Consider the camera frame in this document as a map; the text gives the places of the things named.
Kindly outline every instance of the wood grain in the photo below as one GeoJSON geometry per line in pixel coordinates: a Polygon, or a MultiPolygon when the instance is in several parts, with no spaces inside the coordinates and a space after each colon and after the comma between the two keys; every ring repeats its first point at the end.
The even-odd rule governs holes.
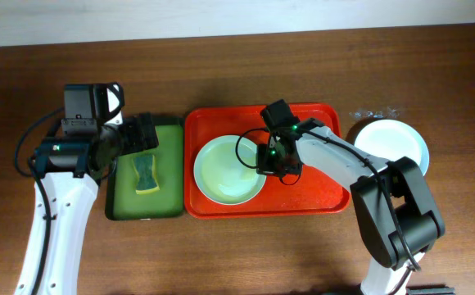
{"type": "MultiPolygon", "coordinates": [[[[411,284],[475,294],[475,25],[0,48],[0,294],[12,293],[34,209],[16,140],[62,105],[67,83],[117,80],[125,114],[326,102],[343,135],[358,110],[398,110],[427,141],[446,236],[411,284]]],[[[39,143],[27,140],[22,157],[39,143]]],[[[110,221],[91,211],[79,294],[289,293],[356,285],[369,254],[352,206],[340,214],[232,220],[110,221]]]]}

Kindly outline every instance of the white plate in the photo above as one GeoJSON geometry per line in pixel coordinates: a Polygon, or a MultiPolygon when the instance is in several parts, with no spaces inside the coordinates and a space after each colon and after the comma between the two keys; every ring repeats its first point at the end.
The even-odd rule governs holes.
{"type": "Polygon", "coordinates": [[[418,164],[423,175],[427,173],[427,144],[418,131],[397,120],[377,120],[368,124],[356,137],[354,146],[391,161],[409,157],[418,164]]]}
{"type": "MultiPolygon", "coordinates": [[[[246,168],[236,157],[236,135],[212,139],[196,156],[194,179],[197,187],[210,200],[223,205],[250,201],[263,188],[265,175],[246,168]]],[[[256,165],[256,144],[242,138],[239,156],[250,166],[256,165]]]]}

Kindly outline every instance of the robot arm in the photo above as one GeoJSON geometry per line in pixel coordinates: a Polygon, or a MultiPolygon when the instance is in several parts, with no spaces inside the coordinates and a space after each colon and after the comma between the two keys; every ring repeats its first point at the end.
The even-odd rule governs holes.
{"type": "Polygon", "coordinates": [[[260,114],[270,137],[269,144],[257,147],[256,172],[282,178],[300,175],[302,165],[313,166],[350,191],[361,237],[373,257],[361,292],[405,294],[410,270],[445,233],[416,163],[363,152],[315,119],[300,122],[283,100],[260,114]],[[390,195],[403,197],[405,204],[395,209],[390,195]]]}
{"type": "Polygon", "coordinates": [[[123,105],[118,84],[65,86],[63,136],[51,130],[29,163],[34,221],[16,295],[76,294],[84,230],[103,172],[118,156],[158,145],[151,115],[123,120],[123,105]]]}

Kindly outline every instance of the black cable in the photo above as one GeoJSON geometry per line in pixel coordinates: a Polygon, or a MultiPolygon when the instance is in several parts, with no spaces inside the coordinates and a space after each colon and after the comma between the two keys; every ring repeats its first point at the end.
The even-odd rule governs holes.
{"type": "Polygon", "coordinates": [[[61,128],[61,120],[56,120],[45,137],[55,137],[59,128],[61,128]]]}
{"type": "Polygon", "coordinates": [[[47,192],[45,191],[43,183],[41,182],[41,179],[39,178],[35,170],[34,163],[32,162],[32,157],[29,158],[27,162],[28,167],[30,168],[30,172],[32,172],[32,176],[35,179],[35,183],[38,185],[39,192],[41,192],[41,196],[43,197],[45,211],[44,219],[47,221],[44,230],[43,250],[41,251],[41,258],[39,259],[38,273],[35,277],[34,288],[32,289],[32,295],[36,295],[39,290],[39,285],[41,284],[41,279],[43,278],[44,265],[47,260],[48,243],[50,241],[50,225],[52,224],[52,213],[50,212],[50,202],[48,201],[47,192]]]}
{"type": "Polygon", "coordinates": [[[238,147],[239,147],[239,142],[241,141],[242,138],[245,137],[245,135],[249,134],[250,132],[252,131],[265,131],[265,132],[269,132],[268,129],[266,129],[265,127],[264,128],[253,128],[253,129],[250,129],[248,131],[246,131],[244,134],[241,134],[239,136],[239,138],[237,139],[237,142],[236,142],[236,157],[237,157],[237,160],[242,163],[246,168],[250,168],[250,169],[257,169],[257,166],[250,166],[248,165],[247,163],[245,163],[241,157],[239,156],[239,153],[238,153],[238,147]]]}
{"type": "Polygon", "coordinates": [[[41,123],[43,123],[45,120],[47,120],[48,118],[54,116],[55,114],[57,114],[58,112],[60,111],[64,111],[65,108],[64,107],[60,107],[58,109],[56,109],[55,111],[51,112],[50,114],[48,115],[45,115],[44,117],[40,118],[39,120],[37,120],[35,123],[33,123],[24,133],[23,135],[21,136],[21,138],[19,139],[19,142],[17,143],[16,145],[16,152],[14,154],[14,167],[16,168],[17,172],[20,174],[20,175],[23,175],[24,177],[32,177],[33,175],[28,173],[28,172],[24,172],[20,167],[19,167],[19,162],[18,162],[18,157],[19,157],[19,150],[21,148],[21,145],[23,145],[23,142],[25,141],[26,137],[28,136],[28,134],[30,134],[30,132],[32,132],[32,130],[34,130],[37,126],[41,125],[41,123]]]}
{"type": "Polygon", "coordinates": [[[114,159],[113,164],[114,166],[108,169],[108,173],[105,176],[103,176],[101,180],[109,179],[114,174],[114,171],[117,168],[117,157],[114,159]]]}
{"type": "Polygon", "coordinates": [[[396,231],[398,233],[398,237],[400,238],[400,241],[401,241],[401,245],[403,246],[404,250],[405,250],[405,254],[407,255],[407,257],[409,258],[410,260],[410,263],[412,263],[412,266],[413,266],[413,271],[420,271],[421,270],[421,267],[419,266],[418,262],[414,259],[414,255],[412,255],[412,252],[410,251],[410,248],[409,248],[409,244],[407,243],[407,241],[405,240],[405,236],[403,235],[403,231],[401,230],[401,227],[400,227],[400,223],[398,221],[398,217],[396,215],[396,211],[394,210],[394,206],[392,205],[392,200],[391,200],[391,196],[390,194],[388,193],[387,191],[387,187],[383,184],[383,181],[382,181],[382,177],[381,175],[378,173],[378,171],[374,168],[374,166],[372,166],[372,164],[369,162],[368,159],[365,159],[363,158],[358,152],[356,152],[354,149],[350,148],[349,146],[343,144],[343,143],[339,143],[337,141],[334,141],[332,139],[330,139],[329,137],[325,138],[324,136],[321,136],[319,134],[316,134],[312,131],[309,131],[309,130],[302,130],[302,132],[304,133],[307,133],[307,134],[310,134],[318,139],[321,139],[323,140],[325,143],[331,143],[335,146],[338,146],[340,148],[343,148],[345,150],[347,150],[349,153],[351,153],[352,155],[354,155],[356,158],[358,158],[358,160],[360,160],[361,162],[363,162],[371,171],[372,173],[374,174],[374,176],[376,177],[376,181],[378,182],[378,187],[382,190],[383,192],[383,196],[385,197],[385,201],[387,202],[387,206],[388,206],[388,209],[391,213],[391,217],[392,217],[392,221],[394,222],[394,226],[396,227],[396,231]]]}
{"type": "Polygon", "coordinates": [[[282,184],[285,184],[285,185],[294,185],[294,184],[297,184],[298,181],[300,181],[300,178],[301,178],[301,175],[303,174],[303,172],[301,172],[298,176],[297,176],[297,179],[296,181],[294,181],[293,183],[291,184],[285,184],[285,182],[283,181],[283,177],[280,177],[279,178],[279,181],[281,181],[282,184]]]}
{"type": "Polygon", "coordinates": [[[413,272],[413,269],[410,268],[410,265],[407,266],[407,270],[405,271],[405,273],[401,277],[400,281],[398,282],[398,284],[396,284],[396,286],[392,289],[392,291],[390,293],[388,293],[388,295],[396,295],[398,293],[398,291],[400,291],[401,287],[403,287],[403,285],[405,284],[405,282],[409,278],[409,275],[412,272],[413,272]]]}

